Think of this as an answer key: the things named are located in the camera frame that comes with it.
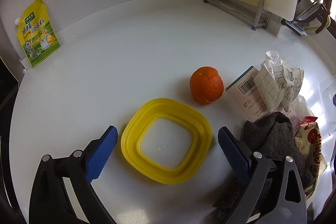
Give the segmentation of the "dark grey rag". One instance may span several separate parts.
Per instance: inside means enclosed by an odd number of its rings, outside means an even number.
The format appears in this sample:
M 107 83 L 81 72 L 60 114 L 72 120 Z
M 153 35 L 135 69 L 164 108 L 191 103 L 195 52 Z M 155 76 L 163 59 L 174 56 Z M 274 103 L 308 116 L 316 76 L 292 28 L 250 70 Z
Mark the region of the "dark grey rag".
M 296 163 L 304 189 L 316 182 L 316 178 L 307 167 L 304 155 L 295 146 L 292 122 L 281 112 L 273 112 L 255 122 L 246 121 L 241 140 L 251 151 L 261 152 L 269 159 L 283 160 L 286 156 L 291 156 Z

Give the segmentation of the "orange peel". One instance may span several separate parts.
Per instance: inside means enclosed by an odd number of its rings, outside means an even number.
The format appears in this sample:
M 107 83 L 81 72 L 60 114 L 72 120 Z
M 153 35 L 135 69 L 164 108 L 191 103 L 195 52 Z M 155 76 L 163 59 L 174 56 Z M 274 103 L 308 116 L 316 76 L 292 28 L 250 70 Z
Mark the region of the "orange peel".
M 224 93 L 224 83 L 213 67 L 200 67 L 190 77 L 191 94 L 198 103 L 209 105 Z

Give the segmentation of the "printed paper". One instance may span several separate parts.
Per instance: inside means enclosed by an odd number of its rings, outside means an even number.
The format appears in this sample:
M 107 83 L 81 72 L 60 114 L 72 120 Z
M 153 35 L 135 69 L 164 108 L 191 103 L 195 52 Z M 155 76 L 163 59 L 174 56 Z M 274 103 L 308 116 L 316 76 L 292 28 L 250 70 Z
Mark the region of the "printed paper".
M 279 108 L 288 111 L 301 90 L 304 70 L 291 67 L 288 62 L 289 59 L 281 57 L 278 52 L 268 51 L 254 78 L 254 83 L 270 112 Z

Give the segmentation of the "red white snack wrapper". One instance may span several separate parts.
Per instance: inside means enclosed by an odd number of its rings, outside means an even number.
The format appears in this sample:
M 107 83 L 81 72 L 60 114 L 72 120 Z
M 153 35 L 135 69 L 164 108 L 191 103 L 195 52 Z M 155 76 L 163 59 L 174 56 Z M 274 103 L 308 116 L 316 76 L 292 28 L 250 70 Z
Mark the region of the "red white snack wrapper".
M 305 158 L 305 179 L 301 179 L 304 194 L 308 200 L 314 193 L 318 178 L 324 173 L 327 164 L 322 155 L 322 136 L 317 117 L 306 116 L 299 123 L 294 135 L 294 143 Z

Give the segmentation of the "clear plastic cup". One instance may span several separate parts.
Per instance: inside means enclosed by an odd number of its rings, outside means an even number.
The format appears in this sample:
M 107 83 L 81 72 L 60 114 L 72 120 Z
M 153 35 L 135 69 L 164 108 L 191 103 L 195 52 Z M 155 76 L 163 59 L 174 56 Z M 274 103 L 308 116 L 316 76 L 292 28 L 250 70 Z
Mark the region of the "clear plastic cup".
M 325 113 L 326 125 L 329 134 L 335 133 L 336 124 L 336 79 L 335 76 L 330 77 L 319 84 L 319 94 Z

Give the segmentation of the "steel cutting board rack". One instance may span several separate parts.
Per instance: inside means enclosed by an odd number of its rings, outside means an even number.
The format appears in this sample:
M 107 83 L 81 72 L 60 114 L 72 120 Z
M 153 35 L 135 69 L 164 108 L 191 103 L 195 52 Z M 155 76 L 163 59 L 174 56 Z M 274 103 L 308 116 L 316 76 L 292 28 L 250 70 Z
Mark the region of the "steel cutting board rack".
M 257 6 L 238 0 L 203 0 L 220 10 L 239 19 L 256 31 L 259 28 L 266 29 L 271 13 L 264 9 L 265 0 L 259 0 Z

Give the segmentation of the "yellow seasoning pouch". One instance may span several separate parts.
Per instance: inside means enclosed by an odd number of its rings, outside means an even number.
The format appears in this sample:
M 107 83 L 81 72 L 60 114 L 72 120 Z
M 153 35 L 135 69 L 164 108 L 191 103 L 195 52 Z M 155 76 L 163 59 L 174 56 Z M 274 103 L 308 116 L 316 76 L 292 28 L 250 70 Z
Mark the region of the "yellow seasoning pouch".
M 42 0 L 34 0 L 22 16 L 15 20 L 15 25 L 19 43 L 32 67 L 60 48 Z

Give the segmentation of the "steel pot lid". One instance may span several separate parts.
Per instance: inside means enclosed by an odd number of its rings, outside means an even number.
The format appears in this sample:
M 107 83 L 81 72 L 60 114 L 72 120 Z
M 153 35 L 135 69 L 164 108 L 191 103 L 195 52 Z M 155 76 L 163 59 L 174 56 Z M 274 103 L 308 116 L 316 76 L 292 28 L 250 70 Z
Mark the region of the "steel pot lid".
M 312 21 L 318 14 L 323 0 L 301 0 L 296 7 L 294 20 L 298 23 Z

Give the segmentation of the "black dish rack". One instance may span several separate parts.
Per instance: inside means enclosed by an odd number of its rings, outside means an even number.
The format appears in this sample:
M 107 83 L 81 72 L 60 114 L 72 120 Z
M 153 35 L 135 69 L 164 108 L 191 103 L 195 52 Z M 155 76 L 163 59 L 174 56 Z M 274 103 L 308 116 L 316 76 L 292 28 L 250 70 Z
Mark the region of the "black dish rack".
M 293 20 L 282 19 L 281 24 L 299 36 L 309 31 L 319 34 L 331 24 L 330 11 L 324 0 L 298 0 Z

